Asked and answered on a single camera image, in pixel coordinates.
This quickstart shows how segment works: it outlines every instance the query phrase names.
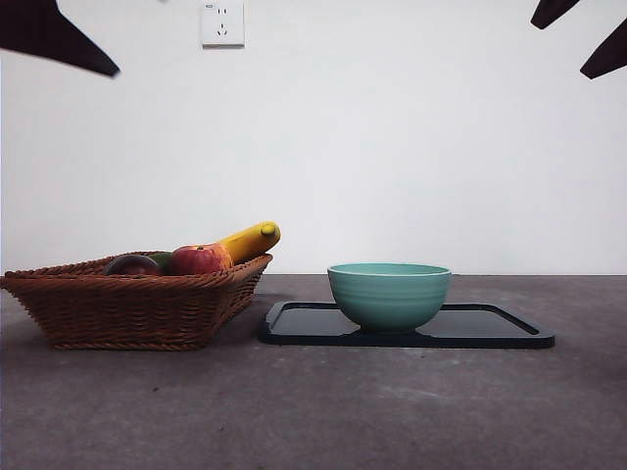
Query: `electrical outlet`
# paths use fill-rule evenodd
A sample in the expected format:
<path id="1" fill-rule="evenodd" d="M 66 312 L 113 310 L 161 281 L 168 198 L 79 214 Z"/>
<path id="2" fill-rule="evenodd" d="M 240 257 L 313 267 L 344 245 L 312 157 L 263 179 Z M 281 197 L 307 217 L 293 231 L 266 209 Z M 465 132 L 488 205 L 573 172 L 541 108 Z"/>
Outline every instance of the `electrical outlet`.
<path id="1" fill-rule="evenodd" d="M 244 46 L 244 0 L 205 2 L 201 21 L 204 47 Z"/>

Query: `woven wicker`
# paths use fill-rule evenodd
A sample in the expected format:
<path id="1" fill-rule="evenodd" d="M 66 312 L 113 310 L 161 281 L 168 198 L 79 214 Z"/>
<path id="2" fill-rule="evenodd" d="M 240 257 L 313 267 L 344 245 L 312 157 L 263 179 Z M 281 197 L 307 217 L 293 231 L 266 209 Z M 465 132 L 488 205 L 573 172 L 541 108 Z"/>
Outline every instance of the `woven wicker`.
<path id="1" fill-rule="evenodd" d="M 7 271 L 0 288 L 20 301 L 57 349 L 197 350 L 252 301 L 272 260 L 265 254 L 203 275 L 103 275 L 115 257 Z"/>

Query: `avocado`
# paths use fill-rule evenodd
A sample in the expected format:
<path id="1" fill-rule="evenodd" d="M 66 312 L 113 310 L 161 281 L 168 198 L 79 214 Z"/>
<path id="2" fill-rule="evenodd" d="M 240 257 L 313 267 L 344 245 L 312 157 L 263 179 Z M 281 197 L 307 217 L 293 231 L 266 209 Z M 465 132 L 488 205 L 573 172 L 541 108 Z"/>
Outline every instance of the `avocado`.
<path id="1" fill-rule="evenodd" d="M 169 274 L 169 261 L 172 259 L 171 252 L 154 253 L 152 255 L 149 255 L 148 258 L 151 258 L 157 262 L 163 274 Z"/>

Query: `banana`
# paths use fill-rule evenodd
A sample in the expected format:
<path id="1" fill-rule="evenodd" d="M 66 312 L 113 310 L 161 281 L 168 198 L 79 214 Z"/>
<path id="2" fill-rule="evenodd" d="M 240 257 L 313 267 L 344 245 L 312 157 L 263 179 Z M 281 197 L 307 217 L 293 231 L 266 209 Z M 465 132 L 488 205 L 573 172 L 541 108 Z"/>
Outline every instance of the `banana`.
<path id="1" fill-rule="evenodd" d="M 281 238 L 278 225 L 267 220 L 245 228 L 233 235 L 217 241 L 224 245 L 233 262 L 238 264 L 264 254 Z"/>

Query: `teal bowl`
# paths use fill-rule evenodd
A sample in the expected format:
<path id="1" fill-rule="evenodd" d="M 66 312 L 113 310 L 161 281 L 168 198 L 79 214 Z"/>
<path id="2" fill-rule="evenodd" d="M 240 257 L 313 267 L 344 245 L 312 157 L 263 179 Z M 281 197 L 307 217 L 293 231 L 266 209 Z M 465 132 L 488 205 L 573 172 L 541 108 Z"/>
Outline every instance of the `teal bowl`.
<path id="1" fill-rule="evenodd" d="M 392 262 L 338 264 L 327 269 L 336 304 L 363 330 L 404 332 L 440 310 L 449 291 L 445 267 Z"/>

